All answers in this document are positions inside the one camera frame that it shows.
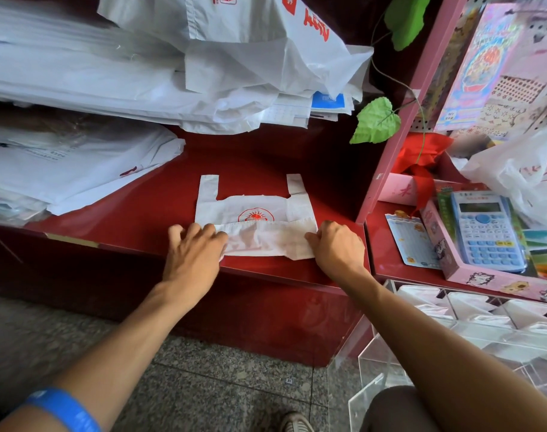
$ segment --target hand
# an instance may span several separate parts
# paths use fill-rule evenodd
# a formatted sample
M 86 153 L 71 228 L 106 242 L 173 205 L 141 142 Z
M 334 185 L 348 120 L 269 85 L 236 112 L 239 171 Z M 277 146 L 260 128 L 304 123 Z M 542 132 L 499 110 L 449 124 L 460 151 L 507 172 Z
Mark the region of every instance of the hand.
M 366 247 L 362 239 L 348 226 L 324 221 L 317 234 L 308 232 L 305 238 L 313 250 L 318 266 L 334 282 L 343 285 L 352 271 L 366 270 Z
M 202 229 L 193 223 L 185 234 L 180 225 L 171 226 L 163 280 L 152 293 L 162 294 L 166 302 L 185 306 L 185 312 L 189 311 L 215 281 L 226 244 L 227 233 L 216 233 L 212 224 Z

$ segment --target forearm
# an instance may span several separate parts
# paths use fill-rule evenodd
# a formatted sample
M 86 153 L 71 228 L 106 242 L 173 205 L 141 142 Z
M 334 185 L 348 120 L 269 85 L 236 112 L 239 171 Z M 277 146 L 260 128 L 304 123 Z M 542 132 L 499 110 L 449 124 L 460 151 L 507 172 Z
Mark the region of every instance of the forearm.
M 127 399 L 176 322 L 190 306 L 168 305 L 152 293 L 124 322 L 59 375 L 52 386 L 67 391 L 110 430 Z M 62 432 L 49 414 L 23 406 L 0 424 L 0 431 Z
M 382 287 L 367 271 L 342 288 L 384 338 L 447 431 L 547 431 L 547 398 L 495 358 Z

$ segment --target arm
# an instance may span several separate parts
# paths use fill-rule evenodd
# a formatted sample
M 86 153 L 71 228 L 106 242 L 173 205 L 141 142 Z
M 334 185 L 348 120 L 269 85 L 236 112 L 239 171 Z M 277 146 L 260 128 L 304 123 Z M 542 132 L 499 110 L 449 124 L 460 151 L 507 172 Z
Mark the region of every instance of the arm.
M 219 271 L 227 241 L 213 225 L 169 230 L 163 280 L 110 335 L 90 349 L 53 383 L 66 390 L 108 431 L 133 388 L 176 323 L 205 296 Z M 22 406 L 0 423 L 0 432 L 67 432 L 51 414 Z
M 445 431 L 547 431 L 547 397 L 492 356 L 386 290 L 347 226 L 306 234 L 320 268 L 384 338 Z

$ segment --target blue label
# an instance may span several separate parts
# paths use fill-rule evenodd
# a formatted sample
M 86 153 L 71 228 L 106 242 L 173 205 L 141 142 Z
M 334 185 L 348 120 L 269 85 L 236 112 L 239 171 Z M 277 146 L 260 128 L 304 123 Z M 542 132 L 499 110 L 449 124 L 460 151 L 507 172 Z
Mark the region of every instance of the blue label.
M 319 91 L 313 94 L 313 109 L 341 109 L 345 107 L 344 94 L 339 94 L 335 100 L 332 100 L 328 94 L 322 94 Z

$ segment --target calculator screen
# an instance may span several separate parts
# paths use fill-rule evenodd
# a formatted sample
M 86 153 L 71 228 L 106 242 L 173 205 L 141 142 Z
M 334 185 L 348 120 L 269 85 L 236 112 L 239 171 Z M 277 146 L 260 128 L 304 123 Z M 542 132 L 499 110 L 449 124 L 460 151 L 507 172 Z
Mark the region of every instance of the calculator screen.
M 460 203 L 462 212 L 500 212 L 500 203 Z

